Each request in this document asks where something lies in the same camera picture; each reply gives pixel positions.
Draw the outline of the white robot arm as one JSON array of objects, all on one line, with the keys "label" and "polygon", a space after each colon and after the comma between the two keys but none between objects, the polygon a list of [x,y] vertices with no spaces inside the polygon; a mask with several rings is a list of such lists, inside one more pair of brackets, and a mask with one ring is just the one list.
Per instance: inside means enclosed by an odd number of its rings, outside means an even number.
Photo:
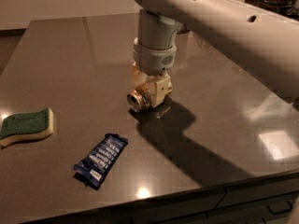
[{"label": "white robot arm", "polygon": [[236,0],[135,0],[135,68],[164,75],[184,24],[285,102],[299,100],[299,22]]}]

